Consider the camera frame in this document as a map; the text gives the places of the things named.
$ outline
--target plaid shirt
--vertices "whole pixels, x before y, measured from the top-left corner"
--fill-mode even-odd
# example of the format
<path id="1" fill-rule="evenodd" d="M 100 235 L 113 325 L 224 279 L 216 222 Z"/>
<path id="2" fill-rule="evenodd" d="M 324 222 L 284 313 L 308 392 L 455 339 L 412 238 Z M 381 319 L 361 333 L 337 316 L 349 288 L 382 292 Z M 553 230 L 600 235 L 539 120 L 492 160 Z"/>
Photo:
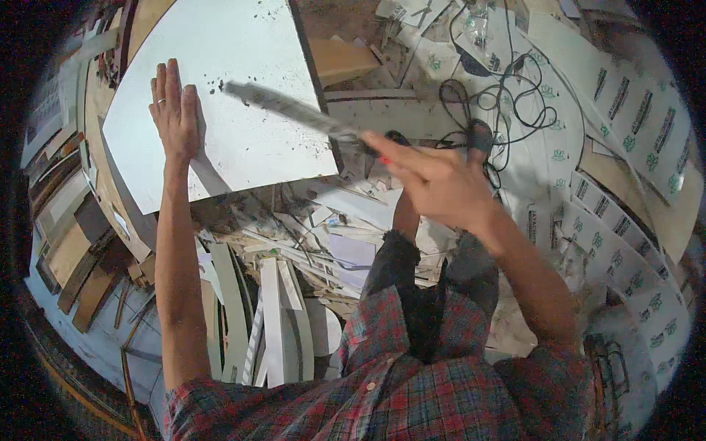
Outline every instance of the plaid shirt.
<path id="1" fill-rule="evenodd" d="M 436 359 L 407 354 L 395 287 L 366 297 L 344 329 L 342 377 L 274 389 L 209 379 L 167 393 L 175 440 L 574 440 L 591 396 L 582 357 L 542 343 L 527 358 L 483 359 L 489 318 L 447 291 Z"/>

